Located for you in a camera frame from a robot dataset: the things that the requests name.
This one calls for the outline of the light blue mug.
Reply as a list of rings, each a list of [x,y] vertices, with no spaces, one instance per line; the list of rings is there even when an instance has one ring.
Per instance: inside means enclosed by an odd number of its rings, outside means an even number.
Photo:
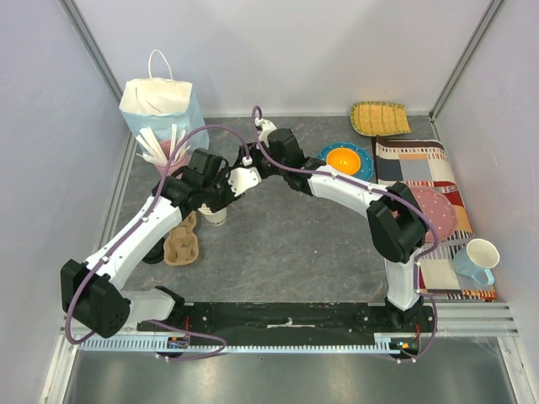
[[[475,238],[458,251],[452,263],[458,274],[480,285],[490,286],[495,282],[492,269],[499,264],[499,260],[499,251],[492,242]]]

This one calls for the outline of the black plastic cup lid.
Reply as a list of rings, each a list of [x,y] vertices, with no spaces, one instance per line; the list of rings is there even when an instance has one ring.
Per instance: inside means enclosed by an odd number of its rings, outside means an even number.
[[[142,259],[142,262],[153,265],[163,261],[164,248],[160,245],[156,245],[152,248]]]

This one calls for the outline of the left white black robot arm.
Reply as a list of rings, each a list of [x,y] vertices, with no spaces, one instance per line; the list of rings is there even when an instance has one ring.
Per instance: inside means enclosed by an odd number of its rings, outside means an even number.
[[[126,291],[137,264],[174,227],[202,206],[224,208],[259,184],[251,157],[234,166],[206,149],[195,150],[189,165],[161,178],[135,217],[105,246],[78,263],[61,268],[61,300],[67,314],[65,331],[77,321],[91,334],[114,336],[126,323],[156,320],[167,331],[184,324],[184,309],[174,292],[161,288]]]

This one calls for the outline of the colourful patterned placemat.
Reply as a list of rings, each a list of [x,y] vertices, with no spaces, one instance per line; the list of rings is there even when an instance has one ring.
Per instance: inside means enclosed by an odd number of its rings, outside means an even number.
[[[421,290],[451,300],[497,300],[493,285],[480,285],[453,268],[453,258],[475,234],[441,142],[378,137],[373,141],[373,155],[379,184],[392,185],[398,181],[409,188],[411,185],[429,187],[443,194],[455,208],[454,232],[419,260]]]

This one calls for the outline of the stack of white paper cups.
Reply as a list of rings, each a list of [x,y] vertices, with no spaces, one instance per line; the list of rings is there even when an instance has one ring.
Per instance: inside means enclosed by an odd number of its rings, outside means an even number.
[[[222,226],[227,221],[227,208],[212,211],[208,205],[203,204],[198,211],[212,226]]]

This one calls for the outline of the brown cardboard cup carrier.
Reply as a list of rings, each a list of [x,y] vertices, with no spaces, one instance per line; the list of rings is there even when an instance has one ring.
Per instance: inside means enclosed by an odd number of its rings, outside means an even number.
[[[191,212],[174,227],[164,241],[164,262],[173,267],[192,264],[200,253],[198,237],[195,234],[196,213]]]

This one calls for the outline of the yellow woven tray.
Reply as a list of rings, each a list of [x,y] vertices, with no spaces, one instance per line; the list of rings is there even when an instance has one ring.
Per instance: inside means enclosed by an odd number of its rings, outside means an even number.
[[[411,132],[403,104],[358,102],[351,108],[350,121],[355,131],[362,136],[395,136]]]

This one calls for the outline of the blue dotted plate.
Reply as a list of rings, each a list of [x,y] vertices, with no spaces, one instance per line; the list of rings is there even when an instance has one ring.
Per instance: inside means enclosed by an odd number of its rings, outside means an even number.
[[[374,162],[370,154],[364,148],[357,146],[356,144],[349,142],[335,142],[330,145],[325,146],[318,154],[317,159],[326,162],[326,156],[328,153],[338,147],[346,147],[352,150],[355,150],[361,157],[361,169],[358,173],[352,177],[358,178],[364,181],[370,181],[374,175]]]

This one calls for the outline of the pink dotted plate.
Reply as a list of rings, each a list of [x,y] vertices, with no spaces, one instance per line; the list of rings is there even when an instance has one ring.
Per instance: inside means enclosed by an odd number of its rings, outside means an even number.
[[[439,241],[445,240],[457,225],[456,211],[452,203],[432,188],[411,185],[410,189],[419,208],[436,229]]]

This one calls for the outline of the white wrapped straws bundle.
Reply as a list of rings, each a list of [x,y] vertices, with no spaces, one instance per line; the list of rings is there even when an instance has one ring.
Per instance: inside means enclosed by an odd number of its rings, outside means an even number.
[[[171,139],[168,143],[169,150],[168,152],[165,152],[161,146],[161,143],[157,140],[153,130],[150,127],[142,128],[140,129],[139,134],[135,137],[136,142],[143,150],[143,152],[139,154],[139,157],[146,162],[160,166],[166,165],[169,160],[172,160],[172,163],[177,163],[181,158],[188,154],[190,146],[182,145],[173,157],[171,157],[171,153],[175,147],[184,140],[185,137],[186,129],[183,128],[181,131],[179,131],[178,126],[176,124],[172,124]]]

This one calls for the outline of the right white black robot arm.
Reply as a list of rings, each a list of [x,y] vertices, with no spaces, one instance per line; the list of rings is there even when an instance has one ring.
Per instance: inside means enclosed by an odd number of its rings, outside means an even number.
[[[262,179],[279,175],[295,191],[331,200],[366,218],[373,245],[386,261],[387,325],[401,332],[415,323],[414,306],[420,300],[416,258],[429,227],[407,185],[384,187],[340,173],[305,156],[289,129],[272,130],[265,143],[242,146],[236,164],[256,169]]]

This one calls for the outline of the orange bowl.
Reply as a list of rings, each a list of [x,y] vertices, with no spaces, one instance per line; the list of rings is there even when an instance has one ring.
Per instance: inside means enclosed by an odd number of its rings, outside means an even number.
[[[353,176],[361,169],[361,157],[352,149],[338,147],[326,156],[326,163],[341,173]]]

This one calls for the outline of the pink straw holder cup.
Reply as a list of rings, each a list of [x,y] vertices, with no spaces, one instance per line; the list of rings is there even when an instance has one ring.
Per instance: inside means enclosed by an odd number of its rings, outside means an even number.
[[[155,168],[157,169],[159,174],[162,174],[165,167],[166,167],[166,164],[168,163],[169,155],[170,155],[170,152],[171,152],[171,141],[170,140],[161,141],[159,143],[159,145],[162,148],[162,151],[163,151],[163,153],[164,153],[164,155],[166,157],[166,160],[164,161],[163,164],[155,164]],[[173,161],[173,163],[171,164],[171,166],[170,166],[170,168],[168,170],[168,175],[171,175],[174,171],[176,171],[180,167],[186,166],[188,164],[189,164],[188,152],[186,150],[184,150],[184,149],[180,149],[176,153],[174,161]]]

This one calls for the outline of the light blue paper bag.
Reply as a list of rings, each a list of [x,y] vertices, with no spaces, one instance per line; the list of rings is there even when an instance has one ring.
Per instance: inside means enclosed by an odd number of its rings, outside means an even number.
[[[177,81],[173,74],[152,74],[152,58],[147,63],[148,77],[125,84],[119,109],[131,134],[150,127],[159,142],[171,139],[171,126],[186,129],[186,135],[205,124],[200,104],[191,82]]]

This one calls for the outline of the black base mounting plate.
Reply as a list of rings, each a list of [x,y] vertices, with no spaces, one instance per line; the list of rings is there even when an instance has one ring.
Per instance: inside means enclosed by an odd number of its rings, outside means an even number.
[[[425,335],[432,332],[434,319],[431,306],[401,316],[385,304],[195,302],[176,305],[164,323],[224,338],[274,328]]]

